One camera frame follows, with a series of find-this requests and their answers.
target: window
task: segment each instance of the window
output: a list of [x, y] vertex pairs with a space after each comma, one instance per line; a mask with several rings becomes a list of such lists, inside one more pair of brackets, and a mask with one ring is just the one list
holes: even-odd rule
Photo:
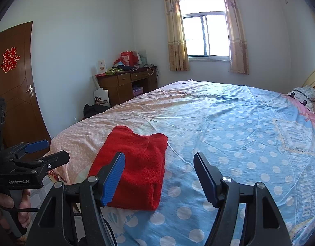
[[180, 0], [189, 59], [230, 60], [224, 0]]

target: beige curtain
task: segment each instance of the beige curtain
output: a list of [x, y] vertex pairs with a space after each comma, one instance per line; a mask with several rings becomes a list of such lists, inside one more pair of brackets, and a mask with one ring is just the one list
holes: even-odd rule
[[225, 3], [230, 40], [230, 71], [248, 75], [247, 43], [238, 3], [237, 0], [225, 0]]
[[188, 53], [184, 25], [180, 13], [180, 0], [164, 0], [168, 27], [170, 70], [188, 71]]

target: red towel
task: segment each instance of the red towel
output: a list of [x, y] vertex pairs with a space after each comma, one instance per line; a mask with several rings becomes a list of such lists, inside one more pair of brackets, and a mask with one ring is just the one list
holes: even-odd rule
[[165, 151], [168, 137], [163, 134], [141, 136], [126, 126], [116, 126], [98, 152], [88, 176], [97, 175], [121, 151], [126, 165], [110, 207], [154, 211], [162, 191]]

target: bed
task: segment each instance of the bed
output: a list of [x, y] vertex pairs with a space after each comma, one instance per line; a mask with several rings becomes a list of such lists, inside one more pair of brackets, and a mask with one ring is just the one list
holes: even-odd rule
[[[304, 245], [315, 230], [315, 114], [297, 100], [247, 86], [176, 82], [58, 134], [48, 154], [65, 150], [70, 161], [51, 179], [82, 182], [116, 125], [140, 135], [168, 136], [158, 209], [102, 210], [118, 245], [204, 245], [217, 210], [207, 202], [193, 169], [198, 151], [239, 183], [264, 182], [293, 245]], [[232, 246], [239, 245], [244, 214], [242, 204]]]

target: human hand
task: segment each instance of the human hand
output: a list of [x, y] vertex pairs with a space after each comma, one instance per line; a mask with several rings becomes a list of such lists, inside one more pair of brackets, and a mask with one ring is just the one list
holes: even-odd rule
[[[0, 205], [4, 206], [6, 208], [13, 208], [14, 207], [14, 201], [10, 196], [3, 194], [3, 193], [0, 193]], [[30, 207], [31, 207], [30, 190], [23, 190], [22, 200], [21, 200], [21, 203], [19, 205], [19, 208], [25, 209], [25, 208], [30, 208]], [[29, 226], [30, 221], [31, 221], [30, 212], [19, 213], [18, 220], [20, 221], [22, 227], [25, 228], [25, 227]], [[5, 217], [3, 216], [1, 208], [0, 208], [0, 224], [4, 229], [6, 229], [6, 230], [10, 229], [10, 225], [7, 222], [7, 220], [5, 219]]]

